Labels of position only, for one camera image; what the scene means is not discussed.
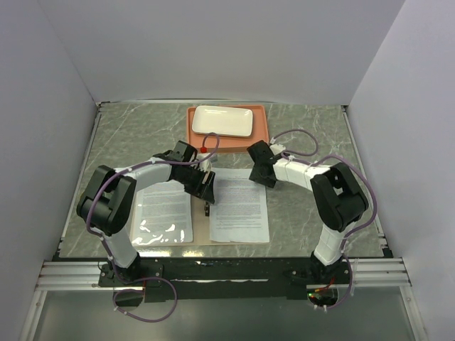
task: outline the document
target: document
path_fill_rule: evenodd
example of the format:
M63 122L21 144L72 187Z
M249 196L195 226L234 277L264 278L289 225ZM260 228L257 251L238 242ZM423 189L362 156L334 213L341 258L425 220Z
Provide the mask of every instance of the document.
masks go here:
M251 169L214 168L215 204L210 207L210 239L268 243L265 187L248 180Z
M136 194L131 239L134 246L193 241L191 196L177 181L157 183Z

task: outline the white wall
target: white wall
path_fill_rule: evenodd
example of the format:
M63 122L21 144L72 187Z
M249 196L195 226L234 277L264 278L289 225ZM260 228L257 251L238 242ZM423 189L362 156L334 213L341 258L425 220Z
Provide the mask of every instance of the white wall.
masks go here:
M39 0L96 101L347 104L403 0Z
M36 1L0 1L0 340L58 245L95 104Z
M455 340L454 13L406 0L348 108L431 340Z

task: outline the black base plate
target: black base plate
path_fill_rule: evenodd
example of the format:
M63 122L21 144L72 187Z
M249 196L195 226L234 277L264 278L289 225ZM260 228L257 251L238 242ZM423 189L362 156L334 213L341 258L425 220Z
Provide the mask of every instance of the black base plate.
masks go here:
M159 258L141 260L141 277L163 277L176 287L178 299L286 297L307 299L306 286L349 283L346 263L315 282L309 257L292 258ZM173 299L173 291L162 281L123 284L109 265L102 267L101 287L145 287L145 302Z

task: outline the gray marble surface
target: gray marble surface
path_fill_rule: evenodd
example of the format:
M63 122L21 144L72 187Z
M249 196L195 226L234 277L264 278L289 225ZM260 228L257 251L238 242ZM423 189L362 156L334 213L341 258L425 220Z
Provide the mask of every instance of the gray marble surface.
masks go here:
M172 149L179 139L185 140L186 109L198 104L103 104L77 198L99 165L134 165L155 153ZM309 161L336 153L358 167L340 106L265 104L265 108L270 136L291 128L304 128L316 136L320 152L307 158ZM284 135L279 138L279 143L298 151L314 149L312 140L300 133ZM220 154L214 166L250 168L252 162L247 153ZM267 209L268 244L162 246L138 250L149 256L309 256L318 243L322 229L312 193L291 183L277 183L274 189L267 188ZM369 218L370 214L370 211L366 212L361 221ZM354 234L348 240L346 250L349 256L382 256L376 225L373 223ZM75 214L75 207L72 207L60 256L106 256L99 239L85 231L83 220Z

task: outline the white plate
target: white plate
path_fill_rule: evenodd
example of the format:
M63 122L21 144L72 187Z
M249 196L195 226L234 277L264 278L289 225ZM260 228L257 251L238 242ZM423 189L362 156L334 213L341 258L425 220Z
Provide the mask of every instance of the white plate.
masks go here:
M224 136L248 137L253 130L253 111L200 105L194 113L191 128L197 134L214 132Z

